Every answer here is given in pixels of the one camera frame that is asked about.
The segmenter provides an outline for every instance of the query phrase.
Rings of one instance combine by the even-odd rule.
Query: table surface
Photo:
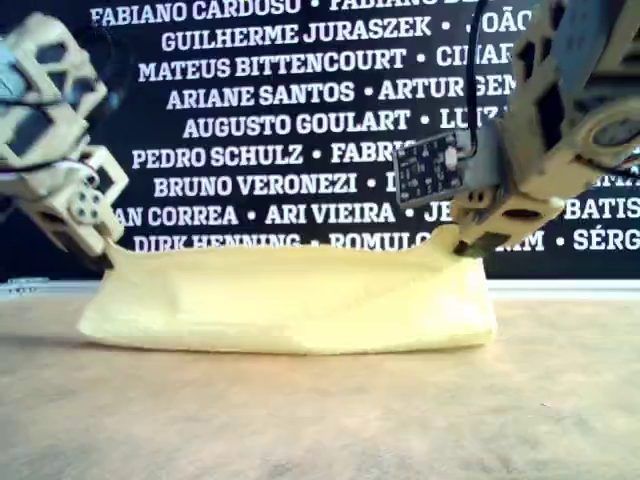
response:
[[[87,344],[85,301],[0,303],[3,480],[640,478],[640,303],[498,301],[487,347],[286,357]]]

